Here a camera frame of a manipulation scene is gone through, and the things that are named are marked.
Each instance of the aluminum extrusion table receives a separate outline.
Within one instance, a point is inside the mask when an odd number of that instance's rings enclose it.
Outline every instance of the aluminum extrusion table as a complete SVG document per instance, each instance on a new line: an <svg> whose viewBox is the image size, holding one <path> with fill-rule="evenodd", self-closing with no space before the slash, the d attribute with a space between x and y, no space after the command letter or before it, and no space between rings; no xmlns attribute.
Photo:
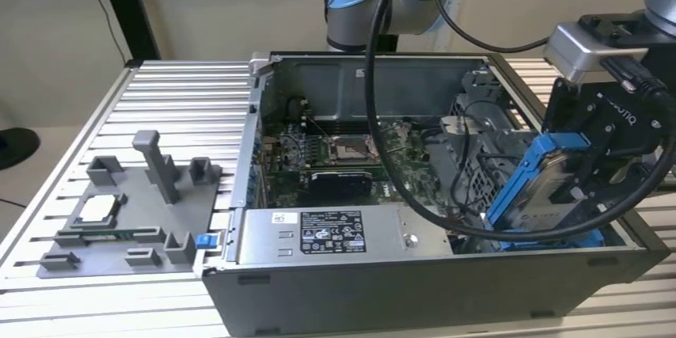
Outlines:
<svg viewBox="0 0 676 338"><path fill-rule="evenodd" d="M508 62L547 103L557 72L540 59ZM115 154L123 165L143 165L131 147L139 129L163 134L160 147L176 164L208 156L224 168L211 229L225 227L249 85L247 62L149 61L124 70L0 244L0 336L227 336L192 273L45 280L36 272L87 186L93 156ZM676 193L645 199L637 211L676 249ZM676 336L676 253L635 283L603 288L563 319L351 335L376 336Z"/></svg>

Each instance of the open computer chassis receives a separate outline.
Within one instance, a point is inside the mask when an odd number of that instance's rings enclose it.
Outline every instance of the open computer chassis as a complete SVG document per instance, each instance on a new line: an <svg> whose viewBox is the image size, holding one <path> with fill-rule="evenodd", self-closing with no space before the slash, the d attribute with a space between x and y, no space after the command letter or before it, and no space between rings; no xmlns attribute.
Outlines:
<svg viewBox="0 0 676 338"><path fill-rule="evenodd" d="M559 317L668 255L635 212L597 231L595 246L560 241L527 250L423 220L380 165L363 64L361 55L332 53L252 60L236 207L203 273L231 334ZM453 222L497 228L483 212L541 129L535 94L499 55L383 55L375 81L380 128L408 190ZM452 192L477 215L460 213Z"/></svg>

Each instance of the blue latch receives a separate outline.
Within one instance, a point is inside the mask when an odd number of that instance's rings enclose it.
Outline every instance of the blue latch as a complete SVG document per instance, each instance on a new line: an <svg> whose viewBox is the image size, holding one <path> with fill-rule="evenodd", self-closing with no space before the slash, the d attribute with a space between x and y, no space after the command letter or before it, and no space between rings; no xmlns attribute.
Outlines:
<svg viewBox="0 0 676 338"><path fill-rule="evenodd" d="M491 224L497 222L528 182L540 175L540 163L545 156L555 150L585 150L588 147L588 140L577 133L553 133L536 137L515 174L497 193L493 204L485 213Z"/></svg>
<svg viewBox="0 0 676 338"><path fill-rule="evenodd" d="M219 246L219 237L211 234L200 234L195 246L197 249L215 249Z"/></svg>

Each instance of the power supply label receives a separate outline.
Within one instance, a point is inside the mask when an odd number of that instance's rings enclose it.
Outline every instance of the power supply label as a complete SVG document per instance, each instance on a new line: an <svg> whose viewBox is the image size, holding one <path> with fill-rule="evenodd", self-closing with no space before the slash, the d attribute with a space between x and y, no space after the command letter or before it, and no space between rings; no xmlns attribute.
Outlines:
<svg viewBox="0 0 676 338"><path fill-rule="evenodd" d="M300 250L312 253L365 253L361 211L300 213Z"/></svg>

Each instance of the motherboard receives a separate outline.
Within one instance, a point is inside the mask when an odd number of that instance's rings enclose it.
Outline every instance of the motherboard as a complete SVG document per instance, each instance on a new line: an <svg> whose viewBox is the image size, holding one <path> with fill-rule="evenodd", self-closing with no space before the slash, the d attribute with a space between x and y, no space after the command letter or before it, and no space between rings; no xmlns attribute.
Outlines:
<svg viewBox="0 0 676 338"><path fill-rule="evenodd" d="M449 201L416 125L412 121L387 120L380 127L407 189L424 205L439 210L447 208ZM277 131L263 139L269 207L403 202L389 183L365 122L344 126L304 116Z"/></svg>

